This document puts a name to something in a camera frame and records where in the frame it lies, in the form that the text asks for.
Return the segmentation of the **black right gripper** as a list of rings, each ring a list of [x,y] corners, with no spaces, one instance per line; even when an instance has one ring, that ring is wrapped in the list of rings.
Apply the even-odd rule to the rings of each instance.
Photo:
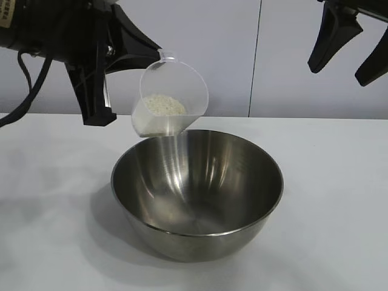
[[[325,1],[318,37],[308,60],[312,73],[319,73],[334,55],[363,32],[356,20],[366,15],[387,24],[387,1]],[[380,42],[355,73],[363,87],[387,73],[387,42]]]

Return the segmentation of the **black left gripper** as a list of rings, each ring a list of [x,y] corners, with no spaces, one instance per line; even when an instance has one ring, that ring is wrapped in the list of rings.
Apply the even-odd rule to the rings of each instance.
[[[53,23],[48,37],[48,59],[94,73],[107,51],[112,18],[112,41],[119,53],[105,54],[106,75],[142,70],[160,60],[161,47],[129,19],[116,1],[49,1]]]

